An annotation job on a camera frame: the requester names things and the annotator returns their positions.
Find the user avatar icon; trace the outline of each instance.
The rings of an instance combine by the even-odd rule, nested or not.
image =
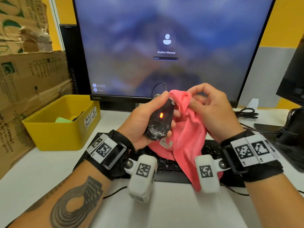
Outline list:
[[[166,40],[163,40],[164,44],[165,44],[165,45],[171,44],[171,40],[169,40],[170,34],[166,34],[166,35],[165,35],[165,38],[166,38]]]

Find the computer mouse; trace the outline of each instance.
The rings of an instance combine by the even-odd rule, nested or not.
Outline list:
[[[148,126],[145,131],[145,136],[153,141],[159,141],[167,135],[171,129],[175,103],[172,99],[154,111],[149,119]]]

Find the desk surface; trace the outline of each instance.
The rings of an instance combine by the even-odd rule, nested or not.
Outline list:
[[[240,121],[249,126],[253,123],[282,126],[288,111],[269,109],[258,113],[258,120]],[[35,148],[0,180],[0,227],[5,227],[65,179],[97,132],[118,129],[129,116],[117,111],[101,111],[101,114],[83,149],[41,152]],[[304,190],[304,174],[297,172],[282,156],[279,160],[294,186]],[[115,180],[108,194],[127,184],[126,179]],[[105,199],[91,227],[249,227],[243,219],[246,215],[236,206],[241,202],[244,202],[243,196],[231,195],[224,187],[218,194],[209,195],[195,192],[190,184],[155,182],[149,203],[135,202],[124,190]]]

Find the right hand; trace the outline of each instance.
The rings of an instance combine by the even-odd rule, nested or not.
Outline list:
[[[244,131],[224,92],[208,83],[190,88],[192,94],[189,108],[198,113],[210,136],[221,143]],[[203,92],[207,97],[197,95]]]

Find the pink cloth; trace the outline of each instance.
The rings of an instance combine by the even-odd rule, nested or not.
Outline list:
[[[149,148],[162,158],[176,161],[191,181],[193,188],[200,191],[201,185],[194,158],[202,155],[206,128],[200,116],[188,108],[192,98],[191,93],[171,90],[169,94],[174,99],[181,117],[174,118],[176,127],[172,130],[172,137],[166,139],[167,144],[160,145],[161,141],[155,141],[149,145]],[[220,179],[222,175],[223,172],[219,172],[218,178]]]

